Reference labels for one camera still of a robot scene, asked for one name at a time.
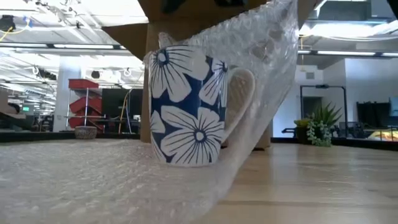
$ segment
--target mug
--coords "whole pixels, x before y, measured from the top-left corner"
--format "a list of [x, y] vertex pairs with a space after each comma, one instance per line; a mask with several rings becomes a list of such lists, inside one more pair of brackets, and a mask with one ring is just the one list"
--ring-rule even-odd
[[[244, 74], [253, 83], [234, 121], [225, 127], [229, 76]], [[151, 144], [164, 163], [196, 167], [214, 164], [221, 144], [250, 105], [254, 75], [228, 71], [227, 64], [189, 45], [162, 48], [150, 56]]]

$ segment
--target plant pot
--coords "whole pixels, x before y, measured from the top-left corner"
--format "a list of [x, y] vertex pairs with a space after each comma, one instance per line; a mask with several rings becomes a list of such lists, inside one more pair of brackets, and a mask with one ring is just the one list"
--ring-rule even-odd
[[[307, 127], [296, 127], [295, 128], [296, 138], [301, 144], [311, 145], [312, 142], [308, 140], [307, 131], [308, 131]], [[315, 128], [315, 136], [317, 138], [323, 137], [322, 132], [319, 128]]]
[[296, 138], [301, 144], [311, 144], [311, 141], [308, 140], [307, 136], [307, 127], [296, 127], [295, 132], [296, 132]]
[[77, 139], [94, 139], [97, 137], [97, 128], [91, 126], [75, 127], [75, 137]]

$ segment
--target white flower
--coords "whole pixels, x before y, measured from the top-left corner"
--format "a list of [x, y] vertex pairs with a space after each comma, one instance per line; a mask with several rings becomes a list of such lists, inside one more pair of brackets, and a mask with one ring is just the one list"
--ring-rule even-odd
[[162, 119], [180, 128], [164, 137], [160, 146], [172, 163], [180, 165], [209, 164], [220, 153], [224, 122], [214, 111], [199, 107], [198, 118], [174, 106], [162, 107]]
[[167, 89], [171, 101], [182, 101], [192, 90], [185, 75], [203, 81], [208, 72], [206, 56], [193, 47], [160, 49], [150, 60], [152, 96], [159, 98]]
[[228, 96], [227, 65], [213, 59], [211, 71], [214, 73], [199, 92], [199, 97], [204, 102], [214, 105], [221, 91], [221, 106], [226, 107]]
[[150, 117], [150, 140], [152, 141], [152, 148], [155, 152], [156, 157], [163, 162], [166, 162], [166, 158], [164, 157], [162, 151], [159, 149], [159, 146], [157, 145], [154, 136], [152, 133], [165, 133], [166, 128], [160, 118], [160, 115], [157, 111], [154, 111], [152, 113], [152, 116]]

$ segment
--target red shelf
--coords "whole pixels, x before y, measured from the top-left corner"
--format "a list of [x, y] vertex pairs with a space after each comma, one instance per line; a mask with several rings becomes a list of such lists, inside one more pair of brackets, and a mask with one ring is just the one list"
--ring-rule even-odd
[[[89, 98], [88, 106], [90, 108], [93, 108], [94, 110], [96, 110], [99, 114], [102, 113], [102, 99], [101, 98], [98, 98], [98, 97]], [[86, 98], [81, 97], [79, 100], [76, 100], [75, 102], [71, 103], [69, 105], [69, 108], [72, 113], [77, 113], [80, 110], [84, 111], [86, 109]]]
[[69, 79], [69, 89], [99, 88], [100, 86], [86, 79]]
[[[85, 110], [77, 111], [77, 113], [75, 115], [76, 116], [84, 116]], [[101, 116], [101, 114], [99, 114], [98, 112], [93, 110], [87, 116]], [[99, 130], [103, 130], [104, 129], [103, 126], [99, 126], [95, 123], [96, 120], [97, 120], [96, 118], [87, 118], [87, 122], [90, 122], [93, 126], [97, 127]], [[83, 126], [85, 123], [85, 119], [84, 118], [69, 118], [68, 122], [69, 122], [69, 125], [71, 128], [75, 128], [77, 126]]]

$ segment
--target column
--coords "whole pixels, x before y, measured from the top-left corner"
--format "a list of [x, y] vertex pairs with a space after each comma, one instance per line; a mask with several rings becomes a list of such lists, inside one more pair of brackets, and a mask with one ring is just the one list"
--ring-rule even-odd
[[[54, 112], [54, 132], [70, 130], [66, 128], [67, 124], [67, 111], [69, 99], [69, 79], [71, 78], [84, 78], [84, 70], [81, 69], [81, 57], [63, 57], [60, 58], [60, 68], [57, 78], [57, 103]], [[70, 102], [74, 102], [78, 96], [71, 92]]]

